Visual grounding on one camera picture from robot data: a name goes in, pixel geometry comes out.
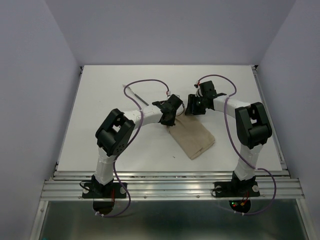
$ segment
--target beige cloth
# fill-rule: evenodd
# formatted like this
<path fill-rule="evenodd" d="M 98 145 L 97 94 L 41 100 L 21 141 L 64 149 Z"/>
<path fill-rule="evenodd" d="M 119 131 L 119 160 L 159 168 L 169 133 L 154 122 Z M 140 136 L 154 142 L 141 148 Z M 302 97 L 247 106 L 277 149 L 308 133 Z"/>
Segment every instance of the beige cloth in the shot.
<path fill-rule="evenodd" d="M 168 127 L 168 131 L 191 160 L 215 143 L 215 137 L 195 116 L 184 113 L 175 118 L 175 125 Z"/>

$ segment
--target wall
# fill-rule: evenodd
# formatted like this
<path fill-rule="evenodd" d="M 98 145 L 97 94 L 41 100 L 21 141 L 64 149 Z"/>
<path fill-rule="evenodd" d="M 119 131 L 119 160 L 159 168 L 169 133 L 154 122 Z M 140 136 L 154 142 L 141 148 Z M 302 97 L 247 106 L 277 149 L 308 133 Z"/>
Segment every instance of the wall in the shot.
<path fill-rule="evenodd" d="M 290 173 L 320 229 L 320 1 L 297 0 L 258 75 Z"/>
<path fill-rule="evenodd" d="M 0 239 L 29 239 L 79 66 L 42 0 L 0 2 Z"/>
<path fill-rule="evenodd" d="M 85 64 L 258 64 L 294 0 L 46 0 Z"/>

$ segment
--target glass panel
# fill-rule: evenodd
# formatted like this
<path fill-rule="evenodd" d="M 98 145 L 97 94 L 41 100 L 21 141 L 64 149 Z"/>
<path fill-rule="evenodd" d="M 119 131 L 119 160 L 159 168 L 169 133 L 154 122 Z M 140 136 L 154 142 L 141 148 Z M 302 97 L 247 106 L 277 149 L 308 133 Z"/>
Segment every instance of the glass panel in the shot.
<path fill-rule="evenodd" d="M 252 202 L 251 212 L 269 200 Z M 240 216 L 228 201 L 136 201 L 120 217 L 95 216 L 92 202 L 50 202 L 41 240 L 281 240 L 307 239 L 294 199 L 276 200 L 270 209 Z M 114 211 L 126 202 L 116 202 Z"/>

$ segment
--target white table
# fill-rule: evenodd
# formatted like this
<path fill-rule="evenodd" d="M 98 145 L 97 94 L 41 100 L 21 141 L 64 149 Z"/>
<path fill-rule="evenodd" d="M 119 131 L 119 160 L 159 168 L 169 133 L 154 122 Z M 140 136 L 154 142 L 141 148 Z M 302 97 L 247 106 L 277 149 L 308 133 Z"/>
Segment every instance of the white table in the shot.
<path fill-rule="evenodd" d="M 141 79 L 159 79 L 166 82 L 172 94 L 180 95 L 187 106 L 188 94 L 195 93 L 194 84 L 202 76 L 219 74 L 231 79 L 238 92 L 234 98 L 261 102 L 250 66 L 233 65 L 87 65 L 84 67 L 67 128 L 57 170 L 95 171 L 98 147 L 95 133 L 112 109 L 136 109 L 136 105 L 123 94 L 123 84 Z M 210 77 L 217 93 L 230 94 L 232 85 L 218 77 Z M 158 82 L 132 85 L 136 94 L 151 104 L 166 99 L 166 88 Z M 144 126 L 135 141 L 116 163 L 118 171 L 233 171 L 238 156 L 229 142 L 222 112 L 208 110 L 197 116 L 214 135 L 215 144 L 194 160 L 190 160 L 165 126 L 155 123 Z M 240 149 L 236 122 L 228 117 L 235 145 Z M 257 167 L 281 171 L 280 159 L 273 138 L 264 145 Z"/>

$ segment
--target metal frame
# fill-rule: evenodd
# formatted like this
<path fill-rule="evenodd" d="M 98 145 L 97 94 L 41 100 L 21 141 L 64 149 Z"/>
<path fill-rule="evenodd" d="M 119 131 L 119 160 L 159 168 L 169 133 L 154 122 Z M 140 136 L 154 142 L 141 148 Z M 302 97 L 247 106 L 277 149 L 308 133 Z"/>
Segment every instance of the metal frame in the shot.
<path fill-rule="evenodd" d="M 298 179 L 291 179 L 284 161 L 278 137 L 261 89 L 257 70 L 254 66 L 251 68 L 260 97 L 270 119 L 273 139 L 282 166 L 282 171 L 271 172 L 277 182 L 276 199 L 296 199 L 307 237 L 310 240 L 317 239 L 300 182 Z M 92 174 L 93 172 L 91 171 L 55 171 L 53 177 L 43 185 L 39 207 L 30 236 L 31 240 L 37 240 L 40 237 L 49 201 L 92 201 L 92 199 L 82 198 L 82 189 L 79 186 L 80 181 L 90 179 Z M 261 196 L 256 199 L 271 199 L 274 193 L 272 180 L 264 171 L 256 171 L 255 174 L 261 193 Z M 118 175 L 122 181 L 129 183 L 128 190 L 133 201 L 218 201 L 229 200 L 229 198 L 213 197 L 211 195 L 211 190 L 214 188 L 213 182 L 229 181 L 232 177 L 232 172 L 119 172 Z"/>

